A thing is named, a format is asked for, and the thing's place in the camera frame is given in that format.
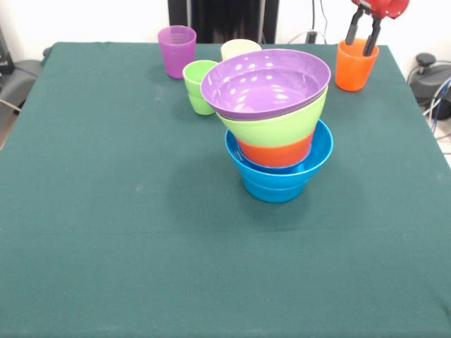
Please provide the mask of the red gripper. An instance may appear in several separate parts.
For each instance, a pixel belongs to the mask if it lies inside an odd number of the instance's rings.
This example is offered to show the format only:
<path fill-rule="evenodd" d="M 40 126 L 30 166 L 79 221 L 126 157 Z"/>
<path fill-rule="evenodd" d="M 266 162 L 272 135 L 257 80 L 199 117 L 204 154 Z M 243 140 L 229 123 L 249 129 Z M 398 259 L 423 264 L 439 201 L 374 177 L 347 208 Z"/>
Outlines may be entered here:
<path fill-rule="evenodd" d="M 345 43 L 348 46 L 353 44 L 358 30 L 358 22 L 366 11 L 373 16 L 373 23 L 372 32 L 363 49 L 363 56 L 371 56 L 381 31 L 381 18 L 398 18 L 406 11 L 409 0 L 352 0 L 352 3 L 358 8 L 352 16 Z"/>

